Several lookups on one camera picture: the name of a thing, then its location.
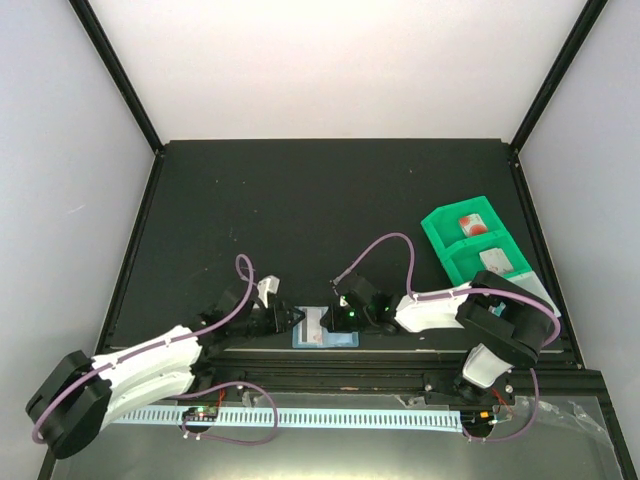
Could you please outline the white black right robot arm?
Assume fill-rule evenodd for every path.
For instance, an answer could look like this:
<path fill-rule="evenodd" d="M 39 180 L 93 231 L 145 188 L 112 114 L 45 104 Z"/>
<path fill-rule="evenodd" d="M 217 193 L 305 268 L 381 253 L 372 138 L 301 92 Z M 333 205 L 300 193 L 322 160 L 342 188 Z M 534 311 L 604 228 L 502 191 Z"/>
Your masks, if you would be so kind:
<path fill-rule="evenodd" d="M 448 290 L 405 295 L 386 294 L 350 273 L 336 291 L 338 302 L 320 319 L 331 333 L 466 333 L 471 347 L 462 365 L 425 377 L 426 399 L 436 404 L 490 405 L 495 383 L 513 369 L 535 367 L 561 331 L 550 303 L 488 270 Z"/>

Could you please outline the blue leather card holder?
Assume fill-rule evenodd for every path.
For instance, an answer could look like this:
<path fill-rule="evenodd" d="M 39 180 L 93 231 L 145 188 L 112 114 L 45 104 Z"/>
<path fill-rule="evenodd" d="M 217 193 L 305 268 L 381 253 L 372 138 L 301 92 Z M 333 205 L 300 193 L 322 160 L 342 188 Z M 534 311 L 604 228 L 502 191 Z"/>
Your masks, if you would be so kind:
<path fill-rule="evenodd" d="M 298 327 L 292 331 L 293 349 L 332 349 L 332 348 L 357 348 L 359 346 L 359 335 L 357 332 L 332 333 L 324 328 L 324 344 L 319 348 L 299 348 L 297 346 L 296 334 Z"/>

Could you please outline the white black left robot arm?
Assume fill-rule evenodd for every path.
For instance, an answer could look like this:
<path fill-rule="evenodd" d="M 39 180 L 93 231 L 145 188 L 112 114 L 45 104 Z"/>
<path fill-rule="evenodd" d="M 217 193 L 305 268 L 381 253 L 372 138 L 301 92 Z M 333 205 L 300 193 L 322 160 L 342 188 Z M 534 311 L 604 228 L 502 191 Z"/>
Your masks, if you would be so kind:
<path fill-rule="evenodd" d="M 164 399 L 202 399 L 214 388 L 213 360 L 251 340 L 283 334 L 304 311 L 276 292 L 226 291 L 195 319 L 128 349 L 64 356 L 27 402 L 32 439 L 58 459 L 86 448 L 113 421 Z"/>

